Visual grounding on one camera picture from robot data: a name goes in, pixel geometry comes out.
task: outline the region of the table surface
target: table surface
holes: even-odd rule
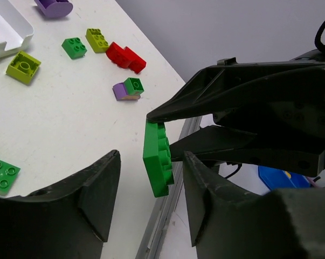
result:
[[[146,114],[170,99],[184,81],[115,0],[72,0],[65,18],[44,18],[33,1],[10,0],[33,25],[27,53],[42,62],[30,86],[5,70],[0,59],[0,159],[21,168],[8,196],[25,196],[89,166],[117,149],[121,176],[109,241],[102,258],[134,258],[155,198],[142,161]],[[95,54],[85,33],[99,28],[109,42],[129,46],[147,61],[136,76]],[[61,47],[79,37],[88,52],[71,60]],[[112,86],[139,77],[145,92],[138,102],[117,102]],[[170,142],[184,121],[166,124]]]

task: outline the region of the green block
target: green block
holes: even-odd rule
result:
[[[65,39],[61,46],[71,59],[81,58],[87,52],[80,38]]]
[[[7,195],[19,171],[20,168],[0,161],[0,195]]]
[[[12,62],[6,69],[6,74],[21,81],[24,84],[29,84],[36,74],[41,62],[24,51],[16,54]]]
[[[100,29],[88,29],[86,39],[95,53],[106,52],[109,48],[108,42],[101,34]]]
[[[139,78],[129,77],[124,81],[124,86],[130,96],[139,96],[144,92],[143,85]]]
[[[146,122],[143,162],[155,197],[168,195],[168,185],[174,184],[171,153],[164,123]]]

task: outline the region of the purple block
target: purple block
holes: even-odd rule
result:
[[[138,100],[141,96],[130,96],[126,91],[124,83],[119,83],[113,86],[113,92],[117,101],[129,101],[129,100]]]
[[[60,18],[67,16],[73,8],[68,0],[34,0],[39,9],[48,18]]]

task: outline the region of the gray wall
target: gray wall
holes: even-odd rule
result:
[[[314,48],[325,20],[325,0],[117,2],[184,80],[222,58],[289,60]]]

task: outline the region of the building block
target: building block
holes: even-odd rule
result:
[[[127,93],[130,96],[140,95],[141,93],[144,92],[142,83],[139,78],[129,77],[128,79],[126,79],[124,81],[124,85],[125,85]]]
[[[125,85],[124,83],[119,83],[113,86],[113,92],[115,95],[115,98],[117,99],[117,101],[124,101],[124,100],[138,100],[141,98],[140,95],[136,95],[136,96],[130,96],[128,94],[128,92],[126,91]]]
[[[106,51],[108,58],[122,69],[127,69],[132,62],[126,55],[124,49],[117,43],[112,42]]]
[[[171,153],[164,123],[146,122],[143,162],[155,197],[168,195],[168,185],[174,184]]]
[[[29,84],[36,74],[41,62],[24,51],[16,54],[14,59],[6,69],[6,74],[21,81],[22,83]]]
[[[132,60],[132,62],[129,65],[129,69],[134,71],[136,74],[140,73],[147,66],[147,62],[145,62],[139,55],[137,55],[129,47],[125,47],[124,52],[126,56],[130,60]]]
[[[95,53],[106,52],[109,48],[108,42],[101,34],[100,29],[88,29],[86,39]]]
[[[61,46],[71,59],[81,58],[87,52],[80,38],[65,39]]]
[[[67,16],[73,9],[68,0],[34,0],[41,12],[48,18]]]
[[[12,187],[20,168],[0,161],[0,195],[6,195]]]

